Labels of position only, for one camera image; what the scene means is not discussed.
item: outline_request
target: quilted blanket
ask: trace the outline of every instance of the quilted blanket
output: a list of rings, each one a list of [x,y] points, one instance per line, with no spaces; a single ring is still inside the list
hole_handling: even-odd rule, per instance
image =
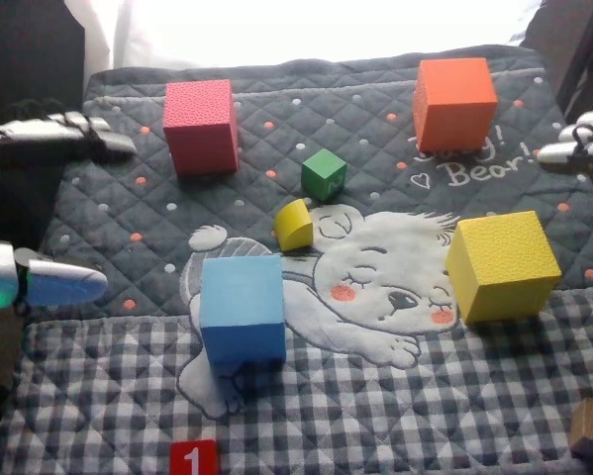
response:
[[[485,56],[499,95],[478,152],[419,153],[425,57]],[[229,78],[240,170],[178,182],[165,84]],[[540,58],[477,47],[346,63],[95,75],[85,112],[130,135],[122,168],[69,167],[45,251],[98,264],[95,304],[26,327],[0,473],[166,473],[177,440],[217,440],[224,473],[586,473],[570,415],[593,397],[593,186],[534,160],[563,121]],[[300,165],[348,163],[330,203]],[[208,364],[206,258],[279,251],[277,211],[305,197],[311,248],[282,256],[287,361]],[[562,269],[537,318],[469,328],[444,268],[459,219],[536,210]],[[228,298],[228,289],[224,289]]]

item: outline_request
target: blue cube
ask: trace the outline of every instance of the blue cube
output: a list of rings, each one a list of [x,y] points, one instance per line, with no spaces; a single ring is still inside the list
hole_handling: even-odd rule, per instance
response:
[[[204,261],[199,324],[213,364],[285,360],[279,255]]]

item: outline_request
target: green cube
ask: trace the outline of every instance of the green cube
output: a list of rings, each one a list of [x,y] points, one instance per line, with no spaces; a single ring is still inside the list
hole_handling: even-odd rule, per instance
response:
[[[320,201],[342,190],[345,178],[346,162],[324,148],[303,163],[303,189]]]

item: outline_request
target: pink textured cube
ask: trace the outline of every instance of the pink textured cube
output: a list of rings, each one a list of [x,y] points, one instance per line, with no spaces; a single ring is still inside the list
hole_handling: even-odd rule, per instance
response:
[[[167,84],[164,134],[178,176],[237,171],[237,116],[230,81]]]

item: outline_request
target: bear nose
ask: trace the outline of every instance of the bear nose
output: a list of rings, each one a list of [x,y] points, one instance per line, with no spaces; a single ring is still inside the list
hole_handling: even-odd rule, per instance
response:
[[[391,292],[388,294],[388,301],[395,310],[412,309],[419,305],[413,297],[401,292]]]

